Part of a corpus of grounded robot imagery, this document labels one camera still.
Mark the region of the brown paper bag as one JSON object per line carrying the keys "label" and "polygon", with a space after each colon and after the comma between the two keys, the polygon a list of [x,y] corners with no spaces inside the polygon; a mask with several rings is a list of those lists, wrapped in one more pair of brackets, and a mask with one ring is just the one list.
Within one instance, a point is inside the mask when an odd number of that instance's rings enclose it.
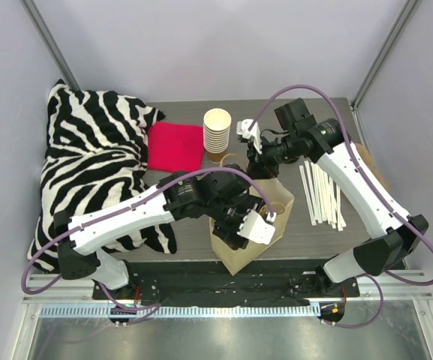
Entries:
{"label": "brown paper bag", "polygon": [[256,180],[256,183],[268,196],[273,209],[277,213],[274,224],[275,233],[269,244],[256,244],[250,241],[245,249],[233,250],[219,237],[212,234],[215,222],[213,219],[209,220],[209,237],[212,249],[232,275],[237,274],[283,237],[293,208],[294,195],[278,179],[261,179]]}

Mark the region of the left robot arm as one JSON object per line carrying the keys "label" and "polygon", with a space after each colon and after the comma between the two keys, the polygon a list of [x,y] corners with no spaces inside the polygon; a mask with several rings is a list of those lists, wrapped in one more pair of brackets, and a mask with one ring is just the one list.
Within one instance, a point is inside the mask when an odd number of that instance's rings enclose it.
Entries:
{"label": "left robot arm", "polygon": [[238,167],[199,170],[195,176],[178,172],[136,197],[74,216],[68,223],[59,212],[54,216],[56,230],[70,230],[58,245],[60,274],[65,280],[90,278],[119,299],[128,299],[136,289],[129,265],[103,248],[136,230],[203,215],[213,219],[217,235],[234,248],[244,248],[249,242],[267,245],[275,232],[275,213],[260,215],[249,202],[253,186]]}

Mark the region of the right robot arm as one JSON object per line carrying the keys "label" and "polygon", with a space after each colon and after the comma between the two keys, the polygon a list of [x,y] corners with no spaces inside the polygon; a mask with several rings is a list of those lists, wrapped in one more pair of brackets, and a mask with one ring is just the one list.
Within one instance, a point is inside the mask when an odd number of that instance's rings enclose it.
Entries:
{"label": "right robot arm", "polygon": [[253,179],[271,179],[280,164],[300,157],[310,159],[339,186],[360,216],[369,238],[334,256],[317,268],[314,285],[323,296],[332,296],[349,278],[378,276],[411,254],[419,244],[413,233],[425,233],[428,221],[412,216],[377,180],[357,153],[354,142],[344,141],[345,131],[334,118],[317,122],[303,99],[275,109],[283,136],[268,141],[252,120],[238,123],[237,133],[248,144],[247,174]]}

